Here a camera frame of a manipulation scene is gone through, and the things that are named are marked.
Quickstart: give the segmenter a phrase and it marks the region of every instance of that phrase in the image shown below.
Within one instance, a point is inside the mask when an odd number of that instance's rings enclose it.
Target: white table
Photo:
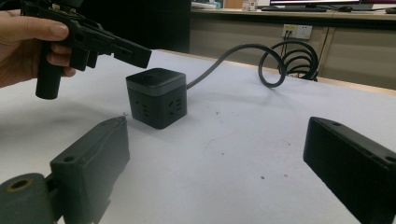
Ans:
[[[149,67],[190,82],[212,63],[154,51]],[[0,89],[0,182],[48,175],[93,126],[126,115],[131,160],[101,224],[358,223],[303,161],[309,118],[396,150],[395,96],[297,78],[270,90],[256,69],[230,63],[188,90],[187,116],[155,130],[131,117],[125,78],[140,71],[101,56],[64,78],[54,101],[35,97],[35,81]]]

